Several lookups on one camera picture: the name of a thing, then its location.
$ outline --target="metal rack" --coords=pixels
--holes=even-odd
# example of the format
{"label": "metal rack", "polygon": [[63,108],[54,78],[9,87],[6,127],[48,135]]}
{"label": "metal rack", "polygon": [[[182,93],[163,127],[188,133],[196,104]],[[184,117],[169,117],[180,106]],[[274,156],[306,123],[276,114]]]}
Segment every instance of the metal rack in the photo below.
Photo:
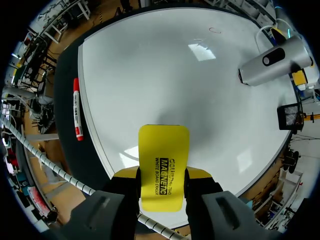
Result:
{"label": "metal rack", "polygon": [[[276,189],[272,192],[270,192],[269,197],[254,211],[254,213],[256,214],[257,212],[259,212],[267,203],[269,203],[271,201],[271,205],[268,209],[268,212],[274,214],[273,218],[271,218],[266,224],[263,224],[261,221],[259,221],[257,218],[255,219],[262,227],[264,227],[265,229],[272,229],[274,227],[274,223],[276,223],[276,221],[280,218],[280,216],[282,216],[283,212],[286,211],[288,205],[293,201],[294,197],[297,194],[297,190],[298,187],[300,185],[301,182],[301,178],[303,173],[299,172],[299,171],[295,171],[293,174],[298,176],[298,180],[296,182],[290,181],[288,179],[286,179],[285,177],[285,171],[283,170],[283,168],[280,169],[280,175],[279,175],[279,183],[276,187]],[[279,202],[276,202],[273,200],[274,195],[276,194],[276,192],[284,185],[284,183],[288,183],[290,185],[293,185],[293,191],[290,194],[288,200],[284,203],[281,204]],[[278,211],[273,211],[272,210],[272,206],[276,205],[277,207],[279,207]]]}
{"label": "metal rack", "polygon": [[276,23],[276,11],[271,0],[204,0],[211,6],[247,15],[260,27]]}

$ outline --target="yellow part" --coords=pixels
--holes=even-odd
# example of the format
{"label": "yellow part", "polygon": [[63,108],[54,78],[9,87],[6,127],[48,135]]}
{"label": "yellow part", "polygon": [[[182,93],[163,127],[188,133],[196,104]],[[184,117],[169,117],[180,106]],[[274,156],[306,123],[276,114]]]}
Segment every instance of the yellow part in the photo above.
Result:
{"label": "yellow part", "polygon": [[184,197],[189,130],[179,125],[144,125],[139,130],[142,208],[177,212]]}
{"label": "yellow part", "polygon": [[285,36],[279,28],[272,27],[271,29],[276,30],[276,31],[277,31],[278,33],[280,33],[282,36]]}
{"label": "yellow part", "polygon": [[297,71],[297,72],[293,72],[292,73],[292,78],[293,78],[294,84],[296,86],[299,86],[301,84],[306,84],[307,83],[306,76],[305,76],[305,74],[304,74],[304,72],[302,70]]}
{"label": "yellow part", "polygon": [[190,179],[212,178],[212,176],[209,173],[207,173],[205,170],[190,167],[190,166],[187,166],[186,169],[188,170]]}
{"label": "yellow part", "polygon": [[139,168],[138,166],[124,168],[124,169],[121,169],[120,171],[117,171],[113,176],[118,178],[135,179],[138,168]]}

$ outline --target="cable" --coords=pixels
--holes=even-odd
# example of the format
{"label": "cable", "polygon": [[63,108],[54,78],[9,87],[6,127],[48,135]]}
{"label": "cable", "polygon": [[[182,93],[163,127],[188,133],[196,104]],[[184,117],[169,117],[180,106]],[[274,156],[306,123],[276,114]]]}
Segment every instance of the cable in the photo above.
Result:
{"label": "cable", "polygon": [[16,95],[16,94],[12,94],[12,95],[15,96],[15,97],[17,97],[17,98],[19,98],[20,101],[22,102],[22,104],[23,104],[25,107],[30,108],[30,106],[28,105],[28,103],[27,103],[22,97],[20,97],[19,95]]}
{"label": "cable", "polygon": [[161,234],[166,239],[170,239],[170,240],[186,239],[184,236],[180,235],[174,230],[163,226],[162,224],[156,222],[155,220],[152,220],[151,218],[143,215],[142,213],[138,215],[138,221],[146,225],[149,229],[157,232],[158,234]]}
{"label": "cable", "polygon": [[14,108],[10,108],[10,107],[3,107],[2,109],[7,109],[7,110],[12,110],[12,111],[21,112],[20,110],[17,110],[17,109],[14,109]]}
{"label": "cable", "polygon": [[[70,184],[72,184],[73,186],[75,186],[76,188],[80,189],[82,192],[88,194],[88,195],[92,195],[95,190],[92,189],[91,187],[83,184],[82,182],[80,182],[79,180],[75,179],[73,176],[69,175],[68,173],[66,173],[64,170],[62,170],[60,167],[58,167],[57,165],[55,165],[52,161],[50,161],[45,154],[43,154],[41,151],[39,151],[38,149],[36,149],[34,146],[32,146],[30,144],[30,142],[24,137],[22,136],[22,134],[8,121],[8,119],[6,118],[5,115],[3,115],[2,113],[0,113],[0,121],[4,124],[4,126],[9,129],[12,134],[16,137],[16,139],[22,143],[22,145],[28,149],[34,156],[36,156],[44,165],[46,165],[47,167],[49,167],[52,171],[54,171],[56,174],[58,174],[60,177],[62,177],[63,179],[65,179],[67,182],[69,182]],[[143,214],[139,214],[137,216],[137,220],[146,225],[148,228],[154,230],[155,232],[161,234],[162,236],[164,236],[165,238],[168,238],[170,240],[182,240],[182,239],[186,239],[184,236],[180,235],[179,233],[171,230],[170,228],[167,228],[163,225],[161,225],[160,223],[152,220],[151,218],[143,215]]]}
{"label": "cable", "polygon": [[8,135],[12,135],[11,132],[7,132],[7,131],[1,131],[2,134],[8,134]]}
{"label": "cable", "polygon": [[276,21],[280,21],[280,22],[284,22],[292,31],[294,31],[294,28],[285,20],[281,19],[281,18],[276,18]]}
{"label": "cable", "polygon": [[311,138],[311,139],[317,139],[317,137],[313,137],[313,136],[306,136],[306,135],[301,135],[301,134],[296,134],[302,137],[306,137],[306,138]]}
{"label": "cable", "polygon": [[259,53],[261,53],[261,50],[260,50],[259,45],[258,45],[258,40],[257,40],[257,39],[258,39],[258,35],[259,35],[259,33],[261,33],[263,30],[265,30],[265,29],[267,29],[267,28],[274,28],[274,26],[273,26],[273,25],[267,25],[267,26],[261,27],[261,28],[259,29],[259,31],[256,33],[255,38],[254,38],[255,44],[256,44],[256,46],[257,46],[257,48],[258,48]]}
{"label": "cable", "polygon": [[320,140],[320,138],[305,138],[305,139],[297,139],[290,142],[291,144],[297,141],[303,141],[303,140]]}
{"label": "cable", "polygon": [[50,49],[48,49],[48,51],[49,51],[51,54],[60,55],[60,53],[52,52]]}
{"label": "cable", "polygon": [[11,116],[11,118],[13,119],[14,125],[15,125],[15,128],[16,128],[16,127],[17,127],[17,122],[16,122],[14,116],[12,116],[11,113],[9,113],[8,115]]}

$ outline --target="wire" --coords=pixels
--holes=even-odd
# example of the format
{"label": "wire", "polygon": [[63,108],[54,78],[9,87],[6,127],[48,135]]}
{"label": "wire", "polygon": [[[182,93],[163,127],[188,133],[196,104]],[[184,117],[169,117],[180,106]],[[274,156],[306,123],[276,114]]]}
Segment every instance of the wire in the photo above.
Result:
{"label": "wire", "polygon": [[60,53],[52,52],[50,49],[48,49],[48,51],[49,51],[51,54],[60,55]]}
{"label": "wire", "polygon": [[16,128],[16,127],[17,127],[17,122],[16,122],[16,120],[15,120],[14,116],[12,116],[12,114],[11,114],[11,113],[9,113],[8,115],[13,119],[13,121],[14,121],[14,125],[15,125],[15,128]]}
{"label": "wire", "polygon": [[7,131],[1,131],[2,134],[8,134],[8,135],[12,135],[11,132],[7,132]]}
{"label": "wire", "polygon": [[281,18],[276,18],[275,20],[285,23],[292,31],[294,31],[294,28],[287,21],[285,21]]}
{"label": "wire", "polygon": [[22,102],[22,104],[25,106],[25,107],[28,107],[30,108],[30,106],[27,104],[27,102],[22,98],[20,97],[19,95],[16,95],[16,94],[12,94],[13,96],[17,97],[20,99],[20,101]]}
{"label": "wire", "polygon": [[17,109],[14,109],[14,108],[10,108],[10,107],[3,107],[2,109],[7,109],[7,110],[12,110],[12,111],[21,112],[20,110],[17,110]]}
{"label": "wire", "polygon": [[303,141],[303,140],[320,140],[320,138],[305,138],[305,139],[297,139],[290,142],[291,144],[297,141]]}
{"label": "wire", "polygon": [[317,139],[317,137],[313,137],[313,136],[306,136],[306,135],[302,135],[302,134],[296,134],[302,137],[306,137],[306,138],[311,138],[311,139]]}
{"label": "wire", "polygon": [[261,50],[260,50],[259,44],[258,44],[258,35],[259,35],[259,33],[261,33],[263,30],[265,30],[265,29],[267,29],[267,28],[273,28],[273,27],[274,27],[273,25],[263,26],[263,27],[261,27],[261,28],[259,29],[259,31],[256,33],[254,40],[255,40],[255,44],[256,44],[256,46],[257,46],[257,48],[258,48],[259,53],[261,53]]}

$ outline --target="cylindrical device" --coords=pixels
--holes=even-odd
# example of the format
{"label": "cylindrical device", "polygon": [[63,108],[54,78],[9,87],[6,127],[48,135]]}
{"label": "cylindrical device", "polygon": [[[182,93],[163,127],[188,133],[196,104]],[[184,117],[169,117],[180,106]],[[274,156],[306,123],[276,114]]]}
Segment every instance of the cylindrical device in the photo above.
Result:
{"label": "cylindrical device", "polygon": [[258,86],[312,64],[303,41],[293,36],[239,68],[243,84]]}
{"label": "cylindrical device", "polygon": [[80,118],[80,88],[79,88],[79,79],[76,77],[73,81],[73,118],[74,118],[74,127],[75,134],[78,141],[84,139],[84,133],[81,126]]}

